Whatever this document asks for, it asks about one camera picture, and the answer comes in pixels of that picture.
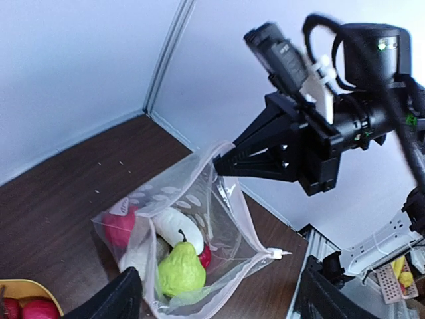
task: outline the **yellow bowl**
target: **yellow bowl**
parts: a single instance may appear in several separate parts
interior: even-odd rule
[[[21,307],[24,307],[28,302],[36,299],[49,299],[54,302],[60,315],[64,315],[64,312],[52,293],[35,281],[27,279],[6,279],[0,280],[0,286],[6,288],[5,298],[17,299]]]

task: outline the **pear stem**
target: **pear stem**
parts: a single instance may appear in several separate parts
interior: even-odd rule
[[[184,232],[181,229],[179,229],[179,233],[183,235],[183,242],[186,243],[187,239],[186,239]]]

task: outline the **white wall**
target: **white wall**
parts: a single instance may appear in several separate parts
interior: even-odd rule
[[[225,1],[198,0],[175,51],[154,108],[155,119],[192,148],[233,140],[264,109],[274,89],[266,71],[242,40],[266,21],[303,45],[301,27],[314,12],[344,22],[391,23],[412,33],[414,76],[425,81],[421,0],[407,1]],[[332,37],[314,32],[314,51],[331,50]],[[384,147],[343,154],[337,188],[308,197],[299,184],[243,179],[256,198],[281,220],[300,229],[313,224],[340,247],[376,231],[402,207],[413,180],[391,137]]]
[[[178,4],[0,1],[0,185],[142,113]]]

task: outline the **white robot part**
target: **white robot part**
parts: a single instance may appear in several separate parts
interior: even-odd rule
[[[307,66],[309,76],[301,88],[301,93],[307,100],[314,99],[317,111],[330,123],[333,123],[333,95],[326,88],[326,84],[337,77],[336,70],[330,65],[331,60],[323,55],[315,64],[311,64],[309,58],[304,54],[304,62]]]

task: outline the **toy fruit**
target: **toy fruit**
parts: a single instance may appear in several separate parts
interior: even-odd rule
[[[405,288],[409,288],[410,286],[412,286],[414,280],[413,280],[413,275],[411,272],[408,271],[404,271],[400,274],[400,277],[398,278],[398,281],[405,287]]]
[[[161,235],[172,247],[181,242],[179,230],[182,230],[187,241],[194,246],[196,255],[201,254],[204,250],[204,239],[198,227],[175,208],[164,209],[152,217],[152,222],[158,235]]]
[[[112,209],[102,217],[105,238],[113,246],[126,248],[135,225],[135,209],[129,208],[126,215],[116,215]]]
[[[208,245],[205,244],[205,243],[204,243],[204,250],[199,255],[199,261],[201,262],[201,265],[202,265],[202,267],[204,267],[204,269],[207,269],[208,265],[211,262],[210,247],[208,247]]]
[[[407,289],[402,284],[400,284],[400,288],[401,288],[401,293],[403,294],[403,296],[407,296]]]
[[[157,263],[160,263],[169,253],[170,245],[162,238],[157,238]],[[145,241],[134,249],[128,249],[121,257],[118,268],[120,272],[125,271],[128,267],[134,267],[141,281],[145,280],[147,261],[149,260],[150,242]]]
[[[21,307],[19,302],[13,298],[4,298],[3,305],[5,307],[5,319],[20,319]]]
[[[158,266],[162,291],[170,297],[202,288],[207,278],[194,246],[186,240],[184,232],[179,232],[183,242],[177,243]]]
[[[394,274],[396,275],[396,278],[398,279],[404,266],[404,261],[406,260],[406,257],[403,255],[400,258],[396,259],[395,261],[391,262],[391,267],[394,271]]]
[[[22,319],[59,319],[56,305],[49,300],[34,300],[22,309]]]

